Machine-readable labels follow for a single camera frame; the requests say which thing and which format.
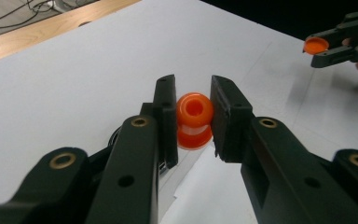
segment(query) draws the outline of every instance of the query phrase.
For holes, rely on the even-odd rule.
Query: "orange ring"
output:
[[[213,105],[206,96],[196,92],[185,94],[177,103],[176,115],[179,147],[200,149],[212,139]]]
[[[329,44],[328,42],[320,37],[310,37],[307,38],[304,43],[304,51],[308,54],[318,54],[328,50]]]

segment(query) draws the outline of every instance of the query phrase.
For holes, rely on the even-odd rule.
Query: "orange object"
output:
[[[304,51],[308,54],[318,54],[328,49],[328,42],[320,37],[310,37],[304,43]]]
[[[204,95],[191,92],[176,105],[178,145],[187,150],[204,147],[212,139],[213,105]]]

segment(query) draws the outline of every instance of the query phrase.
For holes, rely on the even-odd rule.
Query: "dark background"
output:
[[[308,35],[332,29],[342,22],[346,14],[358,11],[358,1],[356,0],[202,1],[299,39],[305,39]]]

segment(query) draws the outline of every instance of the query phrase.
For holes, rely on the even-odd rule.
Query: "white table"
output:
[[[257,116],[283,121],[328,160],[358,148],[358,71],[352,63],[313,69],[302,44],[201,1],[143,0],[0,60],[0,203],[51,150],[105,147],[168,74],[178,97],[209,95],[211,75],[232,79]],[[240,166],[212,151],[187,174],[161,223],[256,222]]]

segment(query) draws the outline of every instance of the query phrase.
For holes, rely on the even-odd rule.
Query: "wooden strip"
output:
[[[140,0],[101,0],[0,35],[0,59],[95,21]]]

